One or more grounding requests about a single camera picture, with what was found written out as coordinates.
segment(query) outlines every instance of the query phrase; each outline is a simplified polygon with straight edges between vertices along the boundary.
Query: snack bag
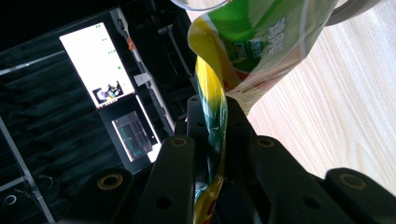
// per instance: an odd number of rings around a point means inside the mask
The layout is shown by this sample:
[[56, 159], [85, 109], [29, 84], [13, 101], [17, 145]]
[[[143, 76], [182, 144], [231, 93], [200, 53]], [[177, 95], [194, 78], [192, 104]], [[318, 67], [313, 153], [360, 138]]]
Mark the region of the snack bag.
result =
[[233, 0], [189, 30], [209, 130], [209, 178], [198, 184], [195, 223], [208, 223], [222, 184], [226, 95], [245, 114], [312, 49], [337, 0]]

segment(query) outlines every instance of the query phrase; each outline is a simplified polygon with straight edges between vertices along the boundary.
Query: plastic bag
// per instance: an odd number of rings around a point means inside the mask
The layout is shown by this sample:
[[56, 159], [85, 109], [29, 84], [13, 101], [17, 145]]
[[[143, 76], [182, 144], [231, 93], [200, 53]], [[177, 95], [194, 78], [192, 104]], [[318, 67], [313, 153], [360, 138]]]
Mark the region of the plastic bag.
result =
[[215, 157], [196, 189], [195, 223], [210, 221], [224, 173], [227, 104], [245, 114], [312, 49], [337, 0], [233, 0], [197, 18], [189, 44], [198, 55], [199, 91]]

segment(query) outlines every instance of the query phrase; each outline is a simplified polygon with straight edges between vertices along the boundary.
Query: computer screen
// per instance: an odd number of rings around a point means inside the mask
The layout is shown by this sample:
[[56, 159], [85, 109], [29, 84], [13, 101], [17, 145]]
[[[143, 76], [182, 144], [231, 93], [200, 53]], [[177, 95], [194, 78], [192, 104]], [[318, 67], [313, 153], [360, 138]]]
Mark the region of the computer screen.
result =
[[134, 86], [104, 23], [60, 36], [96, 108], [117, 102]]

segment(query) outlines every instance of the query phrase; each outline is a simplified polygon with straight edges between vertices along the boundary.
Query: wood grain surface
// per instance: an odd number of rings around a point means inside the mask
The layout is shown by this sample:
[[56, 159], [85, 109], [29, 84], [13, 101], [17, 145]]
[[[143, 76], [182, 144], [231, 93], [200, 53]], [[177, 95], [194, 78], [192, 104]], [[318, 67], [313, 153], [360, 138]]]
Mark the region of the wood grain surface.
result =
[[348, 167], [396, 195], [396, 1], [326, 27], [247, 117], [308, 172]]

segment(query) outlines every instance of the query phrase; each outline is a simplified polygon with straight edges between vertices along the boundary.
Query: bright screen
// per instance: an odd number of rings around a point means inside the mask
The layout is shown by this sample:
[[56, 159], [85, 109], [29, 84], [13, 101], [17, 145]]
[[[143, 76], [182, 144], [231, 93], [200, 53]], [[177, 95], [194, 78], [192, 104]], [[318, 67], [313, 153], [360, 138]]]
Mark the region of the bright screen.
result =
[[113, 42], [101, 22], [60, 37], [96, 108], [134, 92]]

